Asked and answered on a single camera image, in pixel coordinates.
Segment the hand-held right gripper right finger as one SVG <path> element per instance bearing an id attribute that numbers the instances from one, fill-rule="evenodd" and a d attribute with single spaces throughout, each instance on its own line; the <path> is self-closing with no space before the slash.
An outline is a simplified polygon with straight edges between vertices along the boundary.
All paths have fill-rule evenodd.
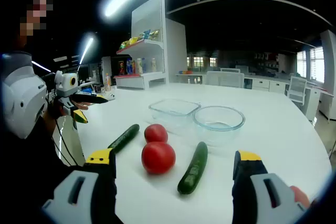
<path id="1" fill-rule="evenodd" d="M 255 153 L 236 151 L 233 181 L 232 223 L 295 223 L 307 210 Z"/>

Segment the person's left hand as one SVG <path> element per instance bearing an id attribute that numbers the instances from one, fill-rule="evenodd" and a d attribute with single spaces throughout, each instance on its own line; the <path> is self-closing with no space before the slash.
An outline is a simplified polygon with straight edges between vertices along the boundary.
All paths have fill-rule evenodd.
<path id="1" fill-rule="evenodd" d="M 56 96 L 54 97 L 54 99 L 48 103 L 48 107 L 47 107 L 47 112 L 49 113 L 49 115 L 53 118 L 53 119 L 58 119 L 61 116 L 66 116 L 62 109 L 61 106 L 59 104 L 59 98 L 69 98 L 71 100 L 71 102 L 76 105 L 81 111 L 83 110 L 88 110 L 88 105 L 90 105 L 90 103 L 77 103 L 74 102 L 70 97 L 59 97 Z"/>

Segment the person's right hand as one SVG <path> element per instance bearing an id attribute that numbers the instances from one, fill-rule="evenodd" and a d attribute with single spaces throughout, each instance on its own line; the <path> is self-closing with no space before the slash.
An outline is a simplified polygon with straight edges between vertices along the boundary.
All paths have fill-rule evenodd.
<path id="1" fill-rule="evenodd" d="M 310 207 L 310 201 L 301 189 L 296 186 L 290 186 L 290 189 L 294 192 L 295 202 L 300 202 L 305 208 Z"/>

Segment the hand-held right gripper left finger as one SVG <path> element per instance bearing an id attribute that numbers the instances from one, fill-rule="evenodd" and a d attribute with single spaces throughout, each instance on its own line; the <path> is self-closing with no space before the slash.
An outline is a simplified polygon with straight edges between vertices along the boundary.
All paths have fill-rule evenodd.
<path id="1" fill-rule="evenodd" d="M 112 148 L 92 153 L 42 207 L 53 223 L 117 223 L 116 159 Z"/>

